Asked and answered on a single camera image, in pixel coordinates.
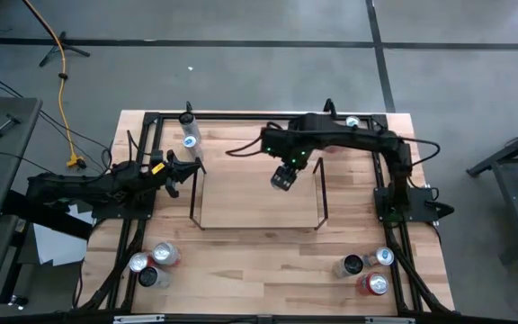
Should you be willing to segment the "black tripod stand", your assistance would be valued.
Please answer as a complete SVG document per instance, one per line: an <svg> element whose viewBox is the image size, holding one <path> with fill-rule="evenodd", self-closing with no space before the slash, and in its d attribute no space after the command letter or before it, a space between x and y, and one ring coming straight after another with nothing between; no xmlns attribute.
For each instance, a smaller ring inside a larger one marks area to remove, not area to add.
<svg viewBox="0 0 518 324"><path fill-rule="evenodd" d="M87 57L87 58L89 58L91 56L91 54L87 51L84 51L84 50L78 49L72 45L66 44L66 39L67 39L67 34L64 31L61 32L58 36L58 40L60 41L60 44L61 44L63 50L71 50L71 51L73 51L79 55L82 55L84 57ZM49 61L52 59L53 55L56 53L59 53L59 52L60 52L60 50L59 50L58 45L54 45L49 50L47 55L41 60L41 62L39 63L39 67L43 68L47 63L49 63Z"/></svg>

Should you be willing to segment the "grey side table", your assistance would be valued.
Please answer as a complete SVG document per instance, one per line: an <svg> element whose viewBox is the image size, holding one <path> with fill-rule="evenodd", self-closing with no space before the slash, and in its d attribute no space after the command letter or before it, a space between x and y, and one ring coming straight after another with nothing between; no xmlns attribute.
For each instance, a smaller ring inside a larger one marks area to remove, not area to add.
<svg viewBox="0 0 518 324"><path fill-rule="evenodd" d="M0 97L0 210L27 148L42 101Z"/></svg>

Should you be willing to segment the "red soda can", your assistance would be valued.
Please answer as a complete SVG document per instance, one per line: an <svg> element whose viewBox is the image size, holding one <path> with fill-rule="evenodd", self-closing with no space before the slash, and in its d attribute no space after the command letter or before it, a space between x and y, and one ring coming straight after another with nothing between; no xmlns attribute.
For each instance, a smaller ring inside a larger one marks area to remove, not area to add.
<svg viewBox="0 0 518 324"><path fill-rule="evenodd" d="M134 273L140 273L143 269L155 265L153 257L146 252L135 253L129 259L129 270Z"/></svg>
<svg viewBox="0 0 518 324"><path fill-rule="evenodd" d="M181 262L179 249L169 242L157 244L152 249L152 257L161 266L177 266Z"/></svg>

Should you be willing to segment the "silver metal bracket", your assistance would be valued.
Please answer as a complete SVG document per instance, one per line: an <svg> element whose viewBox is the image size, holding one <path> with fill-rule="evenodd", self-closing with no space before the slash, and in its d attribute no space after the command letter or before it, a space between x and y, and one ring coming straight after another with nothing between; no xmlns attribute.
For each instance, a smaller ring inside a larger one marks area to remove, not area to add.
<svg viewBox="0 0 518 324"><path fill-rule="evenodd" d="M403 317L368 316L365 324L415 324L415 319Z"/></svg>
<svg viewBox="0 0 518 324"><path fill-rule="evenodd" d="M165 322L164 314L115 316L112 324L156 324Z"/></svg>

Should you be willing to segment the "red Fanta can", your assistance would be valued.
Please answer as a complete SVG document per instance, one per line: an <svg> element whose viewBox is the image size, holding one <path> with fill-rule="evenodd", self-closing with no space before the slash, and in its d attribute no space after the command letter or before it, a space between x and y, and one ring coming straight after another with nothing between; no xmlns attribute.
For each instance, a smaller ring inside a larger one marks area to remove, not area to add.
<svg viewBox="0 0 518 324"><path fill-rule="evenodd" d="M383 274L367 273L357 279L356 291L361 295L384 295L389 290L389 281Z"/></svg>

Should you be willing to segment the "white Celsius can black lid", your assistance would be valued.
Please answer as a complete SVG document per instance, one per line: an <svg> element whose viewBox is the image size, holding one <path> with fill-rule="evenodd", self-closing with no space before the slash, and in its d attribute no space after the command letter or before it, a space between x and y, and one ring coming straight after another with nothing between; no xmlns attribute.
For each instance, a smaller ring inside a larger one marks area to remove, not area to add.
<svg viewBox="0 0 518 324"><path fill-rule="evenodd" d="M345 278L359 274L363 269L362 259L354 254L344 256L334 262L332 272L337 278Z"/></svg>
<svg viewBox="0 0 518 324"><path fill-rule="evenodd" d="M186 136L200 138L201 133L195 115L192 112L183 112L179 115L178 121Z"/></svg>
<svg viewBox="0 0 518 324"><path fill-rule="evenodd" d="M171 283L171 276L159 268L148 266L140 271L138 282L143 287L166 288Z"/></svg>

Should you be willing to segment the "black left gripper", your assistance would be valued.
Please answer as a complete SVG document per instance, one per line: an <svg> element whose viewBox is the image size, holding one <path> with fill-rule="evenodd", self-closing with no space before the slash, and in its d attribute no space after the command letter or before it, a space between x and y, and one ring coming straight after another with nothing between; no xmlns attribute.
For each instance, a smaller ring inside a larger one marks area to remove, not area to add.
<svg viewBox="0 0 518 324"><path fill-rule="evenodd" d="M178 198L179 192L176 189L176 180L187 180L190 176L195 175L199 170L206 173L202 161L197 157L193 162L180 161L175 153L169 149L166 152L167 160L160 161L149 168L148 182L153 187L165 186L165 190L171 198ZM159 163L163 163L165 167L153 175L151 169Z"/></svg>

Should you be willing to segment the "black aluminium table frame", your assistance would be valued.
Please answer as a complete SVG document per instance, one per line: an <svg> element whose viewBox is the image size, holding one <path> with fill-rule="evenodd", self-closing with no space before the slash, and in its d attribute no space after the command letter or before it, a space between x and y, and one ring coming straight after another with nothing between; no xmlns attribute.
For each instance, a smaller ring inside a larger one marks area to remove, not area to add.
<svg viewBox="0 0 518 324"><path fill-rule="evenodd" d="M205 161L254 140L268 120L287 124L291 113L209 112L197 120L207 147ZM375 212L373 189L377 175L389 180L383 157L362 150L323 154L329 218L313 229L206 229L189 220L191 179L177 199L165 190L155 199L154 213L146 222L142 248L170 240L182 252L178 273L167 289L149 289L120 274L115 306L121 307L130 291L132 313L243 314L243 315L395 315L396 297L360 296L356 279L337 279L332 261L348 252L385 244L385 231ZM211 163L203 162L207 176ZM106 220L89 241L83 264L83 309L114 267L123 220ZM433 295L454 310L440 241L432 225L407 225L415 270Z"/></svg>

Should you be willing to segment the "white paper sheets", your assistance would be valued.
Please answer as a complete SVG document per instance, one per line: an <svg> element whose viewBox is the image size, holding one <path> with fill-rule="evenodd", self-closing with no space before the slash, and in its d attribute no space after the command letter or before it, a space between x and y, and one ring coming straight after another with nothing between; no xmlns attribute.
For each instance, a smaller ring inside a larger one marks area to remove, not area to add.
<svg viewBox="0 0 518 324"><path fill-rule="evenodd" d="M41 265L62 266L80 262L87 250L87 240L76 238L38 224L33 225Z"/></svg>

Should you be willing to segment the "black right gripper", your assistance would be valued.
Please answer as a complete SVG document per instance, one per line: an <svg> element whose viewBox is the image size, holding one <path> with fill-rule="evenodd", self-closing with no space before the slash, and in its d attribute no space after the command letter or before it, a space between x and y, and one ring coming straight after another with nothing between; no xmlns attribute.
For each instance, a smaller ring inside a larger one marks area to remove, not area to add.
<svg viewBox="0 0 518 324"><path fill-rule="evenodd" d="M307 150L292 150L285 153L281 158L282 166L278 166L273 177L271 185L277 190L288 191L292 186L292 182L297 178L297 171L307 167L309 160L309 152Z"/></svg>

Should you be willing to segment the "black support beam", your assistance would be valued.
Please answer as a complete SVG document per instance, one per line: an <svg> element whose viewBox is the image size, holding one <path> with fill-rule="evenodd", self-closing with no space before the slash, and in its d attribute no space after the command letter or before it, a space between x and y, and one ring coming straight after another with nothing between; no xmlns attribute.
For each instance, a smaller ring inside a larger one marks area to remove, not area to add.
<svg viewBox="0 0 518 324"><path fill-rule="evenodd" d="M88 240L92 233L93 226L90 223L41 203L32 202L23 194L15 191L8 192L1 213L17 216L25 221L79 239Z"/></svg>

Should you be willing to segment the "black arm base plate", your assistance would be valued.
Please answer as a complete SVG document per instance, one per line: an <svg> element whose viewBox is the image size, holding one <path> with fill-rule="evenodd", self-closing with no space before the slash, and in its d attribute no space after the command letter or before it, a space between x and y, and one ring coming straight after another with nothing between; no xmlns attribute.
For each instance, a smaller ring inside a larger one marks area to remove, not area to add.
<svg viewBox="0 0 518 324"><path fill-rule="evenodd" d="M409 203L403 206L392 202L388 188L376 188L373 195L381 222L434 222L454 213L454 208L449 204L435 201L429 188L410 188Z"/></svg>
<svg viewBox="0 0 518 324"><path fill-rule="evenodd" d="M144 193L126 194L119 200L94 206L92 217L99 219L121 219L145 221L151 218L156 198L156 189Z"/></svg>

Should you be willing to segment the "metal table foot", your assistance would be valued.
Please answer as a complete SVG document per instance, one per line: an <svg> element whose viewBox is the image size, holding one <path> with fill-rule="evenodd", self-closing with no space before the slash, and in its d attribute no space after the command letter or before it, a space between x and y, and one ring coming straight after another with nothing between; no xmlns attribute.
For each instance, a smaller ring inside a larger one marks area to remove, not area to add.
<svg viewBox="0 0 518 324"><path fill-rule="evenodd" d="M25 296L15 295L13 294L7 305L10 307L15 307L18 311L22 311L29 304L29 299Z"/></svg>

